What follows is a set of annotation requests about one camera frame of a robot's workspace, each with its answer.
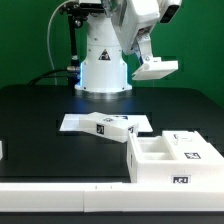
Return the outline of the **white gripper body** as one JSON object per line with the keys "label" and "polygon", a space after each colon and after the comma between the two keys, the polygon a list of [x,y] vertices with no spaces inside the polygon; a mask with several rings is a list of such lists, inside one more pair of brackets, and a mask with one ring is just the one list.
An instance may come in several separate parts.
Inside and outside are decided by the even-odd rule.
{"label": "white gripper body", "polygon": [[153,26],[159,19],[157,0],[119,0],[113,10],[112,25],[125,54],[132,48],[138,31]]}

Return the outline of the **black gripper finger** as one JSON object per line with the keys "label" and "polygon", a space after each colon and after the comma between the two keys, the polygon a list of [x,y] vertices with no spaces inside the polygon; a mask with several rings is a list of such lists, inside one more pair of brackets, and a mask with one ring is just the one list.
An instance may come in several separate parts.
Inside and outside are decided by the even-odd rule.
{"label": "black gripper finger", "polygon": [[142,41],[143,41],[143,37],[141,35],[137,35],[135,40],[134,40],[134,43],[133,43],[134,53],[136,54],[136,56],[139,60],[142,59],[142,52],[141,52]]}
{"label": "black gripper finger", "polygon": [[153,57],[152,47],[151,47],[151,38],[149,36],[145,36],[143,38],[143,46],[142,46],[142,59],[144,62],[149,62]]}

